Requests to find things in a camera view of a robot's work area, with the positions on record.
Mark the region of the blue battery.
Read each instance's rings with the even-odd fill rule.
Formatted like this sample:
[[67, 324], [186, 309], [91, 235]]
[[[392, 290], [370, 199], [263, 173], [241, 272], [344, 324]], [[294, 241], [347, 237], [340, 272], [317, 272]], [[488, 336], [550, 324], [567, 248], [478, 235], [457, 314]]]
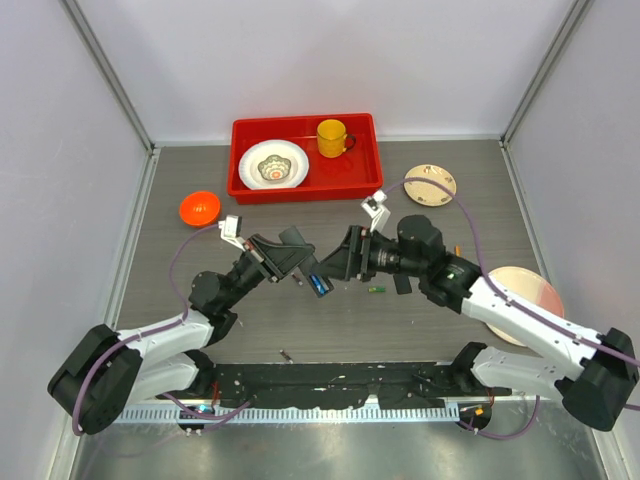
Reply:
[[327, 292], [327, 287], [325, 286], [325, 284], [323, 283], [322, 279], [316, 275], [311, 275], [310, 279], [314, 285], [314, 287], [316, 288], [317, 292], [323, 296], [326, 294]]

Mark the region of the black remote battery cover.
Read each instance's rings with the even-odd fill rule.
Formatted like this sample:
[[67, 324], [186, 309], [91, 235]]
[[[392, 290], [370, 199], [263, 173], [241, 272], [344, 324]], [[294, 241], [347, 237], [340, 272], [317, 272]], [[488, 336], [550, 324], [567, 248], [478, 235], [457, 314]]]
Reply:
[[394, 274], [393, 281], [398, 295], [407, 295], [412, 293], [411, 281], [408, 276], [403, 274]]

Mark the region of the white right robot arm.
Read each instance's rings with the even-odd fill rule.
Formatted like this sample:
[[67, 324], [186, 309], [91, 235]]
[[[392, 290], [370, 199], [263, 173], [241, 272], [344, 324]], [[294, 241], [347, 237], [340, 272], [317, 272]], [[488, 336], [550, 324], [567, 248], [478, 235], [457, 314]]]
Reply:
[[481, 268], [446, 250], [442, 233], [422, 215], [402, 218], [396, 239], [362, 226], [349, 228], [342, 243], [317, 266], [317, 276], [368, 281], [393, 275], [400, 294], [419, 281], [429, 301], [496, 327], [532, 355], [505, 353], [468, 344], [451, 371], [457, 391], [484, 386], [509, 388], [562, 404], [583, 424], [608, 432], [616, 424], [639, 381], [631, 338], [612, 328], [600, 333], [525, 300], [483, 274]]

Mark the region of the black remote control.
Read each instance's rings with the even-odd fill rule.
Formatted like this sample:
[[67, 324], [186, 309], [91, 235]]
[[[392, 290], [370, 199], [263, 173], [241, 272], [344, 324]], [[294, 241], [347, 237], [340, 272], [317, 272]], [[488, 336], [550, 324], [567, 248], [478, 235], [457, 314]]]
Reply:
[[[285, 244], [292, 244], [295, 246], [302, 246], [306, 244], [306, 240], [302, 237], [301, 233], [299, 232], [299, 230], [295, 227], [295, 226], [291, 226], [289, 228], [287, 228], [286, 230], [282, 231], [279, 234], [279, 239], [285, 243]], [[332, 292], [334, 290], [334, 286], [331, 283], [331, 281], [327, 278], [327, 277], [323, 277], [323, 276], [319, 276], [316, 275], [313, 270], [315, 268], [315, 266], [318, 264], [318, 261], [315, 257], [315, 254], [312, 253], [307, 259], [305, 259], [299, 266], [298, 266], [298, 270], [300, 271], [300, 275], [301, 278], [304, 279], [304, 281], [312, 288], [314, 294], [318, 297], [318, 298], [323, 298], [326, 295], [328, 295], [330, 292]], [[310, 276], [311, 275], [316, 275], [318, 277], [320, 277], [323, 281], [323, 283], [325, 284], [325, 286], [327, 287], [327, 292], [325, 295], [321, 296], [316, 288], [314, 287]]]

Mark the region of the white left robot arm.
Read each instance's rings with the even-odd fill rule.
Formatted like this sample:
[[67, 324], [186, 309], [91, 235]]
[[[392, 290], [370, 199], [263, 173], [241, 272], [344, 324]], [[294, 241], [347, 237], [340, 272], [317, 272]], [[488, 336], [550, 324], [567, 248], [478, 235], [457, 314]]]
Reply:
[[180, 314], [124, 331], [100, 324], [85, 334], [47, 386], [75, 435], [103, 431], [126, 405], [150, 397], [173, 391], [205, 397], [213, 375], [198, 351], [226, 337], [237, 320], [233, 307], [262, 281], [281, 281], [315, 253], [299, 235], [275, 243], [254, 234], [240, 249], [228, 273], [194, 277]]

